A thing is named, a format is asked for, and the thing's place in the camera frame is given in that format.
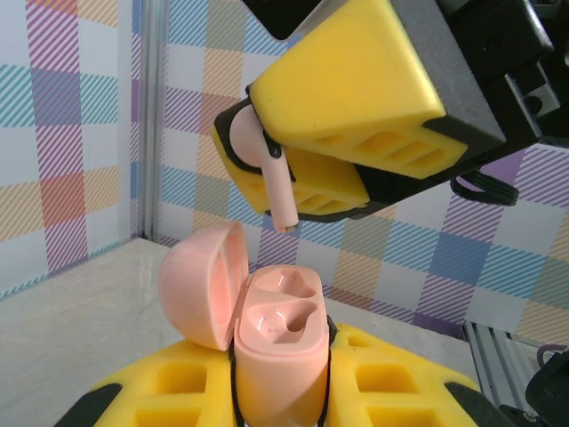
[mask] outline plaid fabric backdrop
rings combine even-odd
[[[486,167],[520,188],[516,207],[441,185],[360,221],[280,235],[231,182],[209,129],[293,43],[272,40],[235,0],[171,0],[167,42],[161,243],[240,220],[252,269],[309,266],[334,300],[445,334],[469,319],[569,343],[569,152],[534,147]]]
[[[137,3],[134,79],[140,70]],[[118,243],[118,171],[129,167],[118,161],[118,78],[130,79],[119,76],[117,66],[118,5],[2,2],[0,300]],[[136,136],[138,108],[132,122]],[[133,149],[133,176],[136,161]],[[135,186],[132,199],[135,211]]]

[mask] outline open case lid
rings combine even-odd
[[[158,287],[166,317],[188,340],[226,350],[248,273],[241,222],[198,231],[164,258]]]

